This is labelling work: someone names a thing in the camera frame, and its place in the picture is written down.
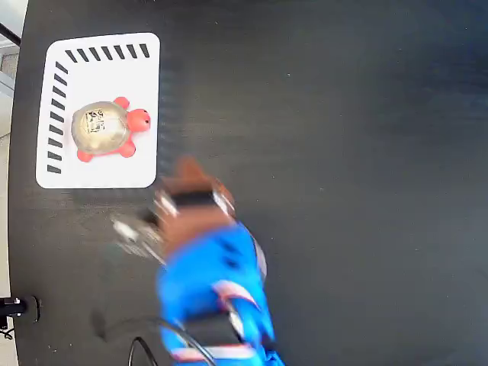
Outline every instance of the floor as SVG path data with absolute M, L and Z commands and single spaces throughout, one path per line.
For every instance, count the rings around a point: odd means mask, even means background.
M 15 77 L 18 55 L 4 56 L 0 70 Z M 8 278 L 8 236 L 7 236 L 7 187 L 8 187 L 8 153 L 10 134 L 0 137 L 0 297 L 10 296 Z M 0 335 L 0 366 L 16 366 L 17 351 L 15 340 L 9 341 Z

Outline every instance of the black surface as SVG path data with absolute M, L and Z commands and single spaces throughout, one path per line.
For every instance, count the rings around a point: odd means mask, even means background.
M 107 246 L 108 214 L 147 192 L 34 177 L 47 47 L 138 31 L 173 75 L 165 152 L 219 176 L 267 254 L 287 364 L 486 364 L 487 20 L 472 1 L 31 0 L 8 228 L 12 291 L 43 318 L 16 329 L 21 364 L 123 364 L 130 338 L 101 344 L 90 309 L 157 311 L 155 265 Z

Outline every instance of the toy turtle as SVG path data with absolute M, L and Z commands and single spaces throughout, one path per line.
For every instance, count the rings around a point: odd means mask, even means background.
M 121 154 L 124 158 L 134 155 L 132 134 L 147 131 L 151 118 L 143 109 L 127 112 L 128 107 L 129 101 L 119 97 L 113 102 L 88 104 L 73 114 L 71 132 L 78 147 L 78 159 L 89 162 L 96 155 Z

